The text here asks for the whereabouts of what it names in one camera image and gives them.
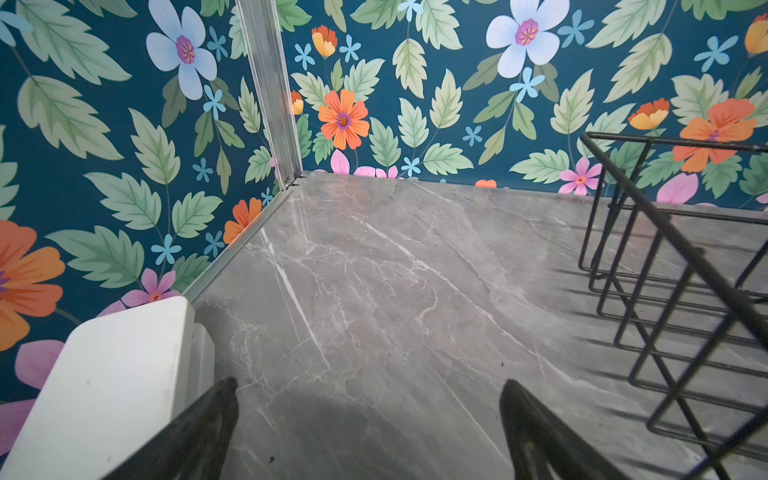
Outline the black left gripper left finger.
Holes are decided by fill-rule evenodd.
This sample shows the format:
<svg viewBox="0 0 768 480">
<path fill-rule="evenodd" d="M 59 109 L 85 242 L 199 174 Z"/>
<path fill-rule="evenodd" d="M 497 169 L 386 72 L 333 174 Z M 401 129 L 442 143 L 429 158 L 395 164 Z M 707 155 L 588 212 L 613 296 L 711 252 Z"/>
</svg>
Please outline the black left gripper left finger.
<svg viewBox="0 0 768 480">
<path fill-rule="evenodd" d="M 108 479 L 218 479 L 239 418 L 233 377 L 216 382 Z"/>
</svg>

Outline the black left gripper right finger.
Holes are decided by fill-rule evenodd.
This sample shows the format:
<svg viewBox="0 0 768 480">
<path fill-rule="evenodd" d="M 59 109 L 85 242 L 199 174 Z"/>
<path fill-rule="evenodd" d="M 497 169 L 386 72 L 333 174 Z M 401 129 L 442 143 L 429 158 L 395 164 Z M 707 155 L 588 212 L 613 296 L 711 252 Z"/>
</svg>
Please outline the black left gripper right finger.
<svg viewBox="0 0 768 480">
<path fill-rule="evenodd" d="M 522 384 L 509 379 L 500 418 L 516 479 L 625 479 Z"/>
</svg>

